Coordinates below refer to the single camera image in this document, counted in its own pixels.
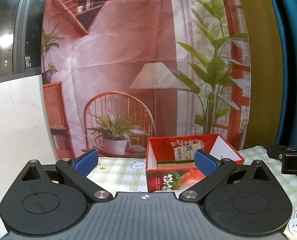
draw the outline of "blue gripper pad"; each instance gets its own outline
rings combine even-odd
[[[75,163],[74,169],[80,174],[87,176],[98,164],[98,153],[96,150]]]
[[[200,150],[197,150],[194,155],[195,166],[205,175],[208,176],[216,171],[221,166],[221,161],[212,155]]]

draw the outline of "wooden chair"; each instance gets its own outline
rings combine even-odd
[[[153,116],[147,106],[137,98],[122,92],[106,92],[93,97],[85,106],[83,121],[85,132],[86,149],[97,149],[99,156],[119,157],[119,158],[143,158],[146,153],[133,153],[117,155],[106,152],[102,145],[102,139],[96,138],[97,133],[91,133],[90,128],[99,127],[97,117],[107,118],[106,110],[109,110],[114,116],[129,119],[132,124],[138,125],[141,131],[148,135],[138,135],[130,140],[130,145],[141,145],[146,148],[148,137],[155,135],[155,125]]]

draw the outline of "open cardboard box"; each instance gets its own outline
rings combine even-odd
[[[230,158],[237,164],[244,163],[244,158],[219,134],[149,138],[147,191],[186,190],[205,178],[194,164],[198,149],[219,160]]]

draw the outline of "pink wall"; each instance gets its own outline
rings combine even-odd
[[[59,49],[53,47],[46,63],[62,81],[66,115],[76,156],[85,148],[83,111],[99,93],[121,91],[140,99],[153,112],[151,90],[129,87],[147,62],[162,61],[176,69],[175,33],[171,0],[109,0],[89,35],[81,37],[64,15],[47,0],[43,27],[49,33],[58,24]],[[176,135],[177,91],[157,92],[157,136]]]

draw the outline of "black device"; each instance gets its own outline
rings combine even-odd
[[[270,145],[266,148],[267,155],[271,159],[282,162],[282,174],[297,175],[297,148],[281,145]]]
[[[79,160],[90,163],[95,155]],[[197,151],[196,166],[204,169],[204,159],[213,171],[178,199],[173,192],[113,198],[78,172],[76,161],[29,161],[0,204],[8,231],[3,240],[287,239],[292,204],[266,164],[208,156]]]

